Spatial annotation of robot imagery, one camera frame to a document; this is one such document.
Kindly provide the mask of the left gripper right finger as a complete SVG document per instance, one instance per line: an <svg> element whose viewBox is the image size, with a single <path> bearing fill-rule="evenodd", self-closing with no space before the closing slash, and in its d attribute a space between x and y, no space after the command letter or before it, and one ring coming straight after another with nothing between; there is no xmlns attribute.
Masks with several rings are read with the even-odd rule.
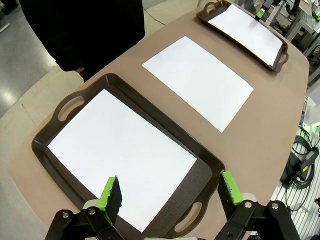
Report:
<svg viewBox="0 0 320 240"><path fill-rule="evenodd" d="M217 188L227 219L216 240L241 240L256 232L262 240L299 240L291 215L282 201L267 205L244 199L230 172L221 172Z"/></svg>

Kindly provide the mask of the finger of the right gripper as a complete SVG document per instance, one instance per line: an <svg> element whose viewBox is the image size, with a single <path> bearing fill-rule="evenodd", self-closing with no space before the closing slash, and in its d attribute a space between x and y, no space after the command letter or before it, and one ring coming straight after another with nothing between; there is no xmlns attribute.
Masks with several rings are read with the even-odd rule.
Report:
<svg viewBox="0 0 320 240"><path fill-rule="evenodd" d="M268 12L270 9L271 5L273 4L273 0L265 0L264 3L262 4L261 8L257 11L255 15L256 20L260 20L263 15Z"/></svg>

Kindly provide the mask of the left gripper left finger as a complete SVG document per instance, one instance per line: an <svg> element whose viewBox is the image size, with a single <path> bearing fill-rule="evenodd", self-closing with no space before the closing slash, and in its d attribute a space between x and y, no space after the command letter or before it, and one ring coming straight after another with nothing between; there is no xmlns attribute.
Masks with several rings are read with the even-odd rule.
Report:
<svg viewBox="0 0 320 240"><path fill-rule="evenodd" d="M117 176L109 177L96 205L78 213L68 209L56 212L46 240L123 240L115 227L122 205L122 193Z"/></svg>

